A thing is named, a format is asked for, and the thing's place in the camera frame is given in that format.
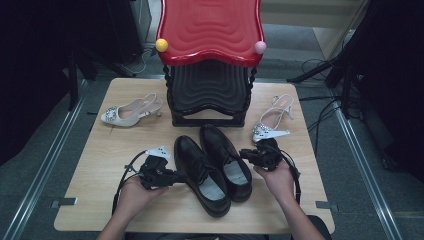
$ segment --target human hand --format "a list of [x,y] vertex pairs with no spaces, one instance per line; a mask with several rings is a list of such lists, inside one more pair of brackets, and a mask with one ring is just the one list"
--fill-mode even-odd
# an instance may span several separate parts
[[281,161],[273,171],[267,171],[259,166],[253,166],[253,169],[264,178],[268,189],[275,198],[278,200],[294,198],[294,181],[289,165],[285,161]]
[[147,190],[141,185],[138,176],[131,177],[122,187],[114,215],[119,214],[131,220],[143,211],[153,199],[164,194],[168,189],[169,187]]

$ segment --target person's right hand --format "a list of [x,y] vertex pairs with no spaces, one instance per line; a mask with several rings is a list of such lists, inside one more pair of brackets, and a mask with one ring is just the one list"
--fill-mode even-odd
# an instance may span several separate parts
[[286,162],[281,161],[273,171],[267,171],[258,166],[253,166],[253,169],[264,178],[268,189],[275,198],[294,198],[294,181]]

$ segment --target stiletto heel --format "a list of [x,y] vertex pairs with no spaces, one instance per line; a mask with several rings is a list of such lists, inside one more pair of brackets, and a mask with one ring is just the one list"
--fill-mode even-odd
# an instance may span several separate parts
[[124,106],[109,108],[100,117],[105,123],[121,127],[131,127],[141,118],[156,114],[161,116],[160,109],[163,101],[157,98],[156,93],[149,93],[144,98],[139,98]]
[[292,113],[293,101],[293,97],[288,94],[273,98],[272,107],[262,114],[259,122],[253,128],[254,142],[290,134],[289,130],[277,131],[275,129],[280,125],[285,112],[288,113],[290,119],[294,119]]

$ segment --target black stand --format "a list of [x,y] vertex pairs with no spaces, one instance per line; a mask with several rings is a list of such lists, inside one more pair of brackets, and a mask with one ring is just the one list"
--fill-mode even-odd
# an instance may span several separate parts
[[95,52],[86,48],[76,48],[69,54],[68,57],[68,67],[69,67],[69,84],[70,84],[70,97],[71,101],[69,103],[68,110],[71,111],[75,103],[78,101],[78,80],[77,80],[77,67],[80,69],[85,79],[95,80],[97,71],[91,63],[90,59],[93,59],[103,66],[111,69],[112,71],[119,74],[121,77],[133,77],[128,75],[121,68],[113,65],[106,59],[102,58]]
[[366,41],[366,34],[371,30],[370,25],[375,21],[377,13],[383,4],[384,1],[370,1],[367,13],[359,24],[358,29],[355,31],[350,41],[346,44],[345,47],[343,47],[342,51],[335,58],[298,77],[287,79],[287,82],[300,83],[332,67],[330,73],[325,79],[325,84],[329,88],[334,88],[337,86],[340,80],[344,78],[341,108],[345,117],[349,118],[347,110],[350,87],[353,79],[355,79],[355,75],[357,74],[358,64],[360,64],[358,57],[354,55],[355,53],[361,51],[361,49],[359,49],[361,48],[360,46],[365,44],[364,41]]

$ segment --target black dress shoe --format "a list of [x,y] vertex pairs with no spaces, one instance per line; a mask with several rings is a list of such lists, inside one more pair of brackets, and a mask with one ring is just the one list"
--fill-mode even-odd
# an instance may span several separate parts
[[188,136],[175,140],[174,158],[177,170],[187,174],[187,185],[194,191],[202,207],[212,217],[228,213],[231,200],[221,172]]
[[224,175],[228,194],[234,202],[244,202],[252,193],[252,174],[231,141],[215,126],[200,128],[200,143]]

